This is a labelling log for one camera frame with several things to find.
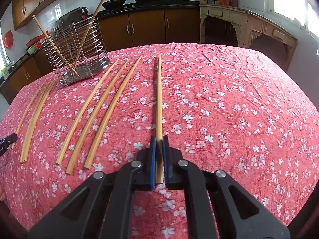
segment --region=window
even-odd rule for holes
[[[7,61],[7,53],[5,52],[4,45],[3,45],[3,40],[2,40],[2,35],[1,35],[1,27],[0,27],[0,70],[2,70],[6,64],[9,62]]]
[[[319,37],[319,19],[308,0],[272,0],[270,10],[291,20],[298,20],[300,25]]]

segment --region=black countertop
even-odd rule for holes
[[[140,12],[145,10],[155,10],[155,9],[165,9],[165,8],[199,8],[198,1],[190,1],[190,0],[155,0],[150,3],[130,3],[124,4],[122,7],[114,10],[102,10],[97,14],[98,21],[104,20],[113,16],[118,16],[131,12]],[[0,88],[13,76],[18,69],[31,57],[33,57],[36,53],[38,53],[42,49],[37,49],[32,55],[23,55],[15,64],[12,72],[8,76],[8,78],[3,81],[3,77],[0,79]]]

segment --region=table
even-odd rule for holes
[[[162,53],[163,132],[183,157],[206,171],[224,169],[288,225],[313,191],[318,176],[319,114],[301,89],[262,53],[211,44],[147,45],[110,52],[119,69],[142,55],[106,128],[90,170],[83,169],[90,144],[114,93],[98,113],[73,175],[65,170],[81,129],[115,75],[112,71],[79,123],[62,165],[56,157],[82,103],[102,73],[69,87],[56,83],[40,114],[26,164],[19,162],[23,138],[0,157],[0,182],[12,214],[30,229],[93,172],[105,173],[135,159],[156,131],[157,55]],[[116,83],[116,89],[124,79]],[[50,73],[24,87],[0,123],[0,137],[15,131],[25,107]],[[182,191],[163,184],[138,192],[133,238],[185,238]]]

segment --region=arched opening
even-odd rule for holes
[[[280,68],[284,66],[288,57],[286,44],[267,35],[260,35],[249,46],[249,49],[257,50],[269,57]]]
[[[204,24],[206,44],[238,47],[236,32],[230,22],[208,16]]]

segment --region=bolt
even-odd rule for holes
[[[101,172],[101,171],[95,172],[95,173],[93,174],[93,177],[94,177],[95,179],[97,179],[97,180],[103,178],[103,176],[104,176],[104,173]]]
[[[219,178],[224,178],[226,176],[226,173],[223,170],[217,170],[216,176]]]
[[[188,162],[186,160],[179,160],[178,162],[178,165],[181,166],[181,167],[185,167],[188,165]]]
[[[141,167],[142,163],[140,161],[133,161],[131,163],[131,166],[134,167],[134,168]]]

